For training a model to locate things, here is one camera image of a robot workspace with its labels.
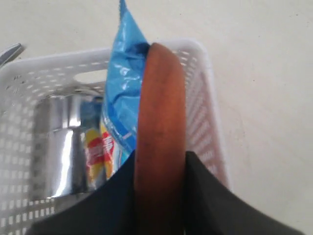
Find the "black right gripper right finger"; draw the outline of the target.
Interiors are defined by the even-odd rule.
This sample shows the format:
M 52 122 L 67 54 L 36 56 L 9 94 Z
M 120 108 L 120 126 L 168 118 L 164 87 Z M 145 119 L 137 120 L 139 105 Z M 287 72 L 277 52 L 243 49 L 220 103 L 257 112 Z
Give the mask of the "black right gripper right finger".
M 302 234 L 241 200 L 190 151 L 186 153 L 183 205 L 188 235 Z

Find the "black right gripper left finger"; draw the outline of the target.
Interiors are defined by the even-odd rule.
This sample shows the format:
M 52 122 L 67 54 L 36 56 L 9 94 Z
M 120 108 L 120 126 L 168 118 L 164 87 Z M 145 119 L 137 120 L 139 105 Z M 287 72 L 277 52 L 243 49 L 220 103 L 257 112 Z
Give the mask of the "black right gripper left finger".
M 77 204 L 35 222 L 28 235 L 135 235 L 134 157 Z

